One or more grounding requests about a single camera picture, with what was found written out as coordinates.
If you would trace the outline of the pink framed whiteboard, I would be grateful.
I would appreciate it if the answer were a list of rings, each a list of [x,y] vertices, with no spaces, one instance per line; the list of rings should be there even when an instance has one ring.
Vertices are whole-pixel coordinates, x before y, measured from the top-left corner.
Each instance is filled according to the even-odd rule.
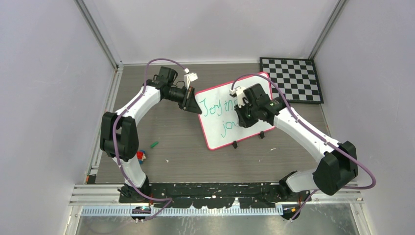
[[[230,96],[232,83],[230,81],[195,94],[202,110],[199,121],[209,150],[216,150],[275,128],[263,121],[249,128],[238,125],[238,116],[234,110],[238,100]]]

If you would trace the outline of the green marker cap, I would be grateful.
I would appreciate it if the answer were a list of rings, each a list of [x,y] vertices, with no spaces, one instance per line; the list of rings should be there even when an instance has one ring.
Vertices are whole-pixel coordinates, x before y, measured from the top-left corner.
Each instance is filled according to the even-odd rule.
[[[151,145],[150,145],[150,148],[154,148],[155,146],[157,146],[159,144],[159,142],[158,141],[155,141],[155,142],[153,142]]]

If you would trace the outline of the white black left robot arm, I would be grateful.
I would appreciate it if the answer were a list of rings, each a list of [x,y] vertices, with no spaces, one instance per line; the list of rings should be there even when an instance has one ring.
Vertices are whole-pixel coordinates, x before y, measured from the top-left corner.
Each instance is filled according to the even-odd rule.
[[[139,139],[137,125],[155,105],[166,99],[178,104],[181,110],[201,114],[196,102],[195,90],[190,85],[198,75],[184,70],[184,86],[174,82],[178,73],[168,67],[161,67],[159,73],[144,82],[138,94],[116,112],[105,112],[102,116],[100,149],[120,168],[124,177],[124,189],[139,203],[150,196],[148,176],[141,169],[137,152]]]

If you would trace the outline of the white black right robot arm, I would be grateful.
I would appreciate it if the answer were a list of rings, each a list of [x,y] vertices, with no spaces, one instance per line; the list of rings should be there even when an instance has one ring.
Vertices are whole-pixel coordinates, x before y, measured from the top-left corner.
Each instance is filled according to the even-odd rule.
[[[358,176],[355,146],[326,136],[303,120],[284,98],[270,99],[260,84],[232,88],[230,96],[237,98],[234,109],[239,126],[249,128],[259,121],[266,122],[292,137],[318,164],[315,169],[294,171],[282,178],[279,181],[282,199],[292,201],[306,190],[334,195]]]

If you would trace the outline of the black white chessboard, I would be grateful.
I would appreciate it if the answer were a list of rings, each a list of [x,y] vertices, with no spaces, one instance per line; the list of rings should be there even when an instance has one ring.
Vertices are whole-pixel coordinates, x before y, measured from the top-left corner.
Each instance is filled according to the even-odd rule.
[[[259,67],[277,84],[290,103],[324,103],[313,60],[261,57]]]

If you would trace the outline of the blue red toy car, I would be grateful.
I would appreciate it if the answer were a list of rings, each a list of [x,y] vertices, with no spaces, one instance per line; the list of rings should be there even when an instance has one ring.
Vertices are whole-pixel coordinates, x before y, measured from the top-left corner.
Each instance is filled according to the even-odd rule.
[[[143,163],[143,161],[146,159],[145,151],[143,151],[143,150],[139,150],[139,151],[136,153],[136,156],[137,156],[138,162],[139,162],[140,164],[142,164],[142,163]]]

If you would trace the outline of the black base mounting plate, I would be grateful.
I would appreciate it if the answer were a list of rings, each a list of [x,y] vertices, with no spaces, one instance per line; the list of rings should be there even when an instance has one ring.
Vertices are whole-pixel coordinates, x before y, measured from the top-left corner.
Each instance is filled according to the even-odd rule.
[[[155,208],[228,209],[238,202],[242,209],[272,208],[279,202],[301,206],[310,191],[289,192],[278,183],[152,183],[144,196],[132,187],[118,188],[120,203],[146,203]]]

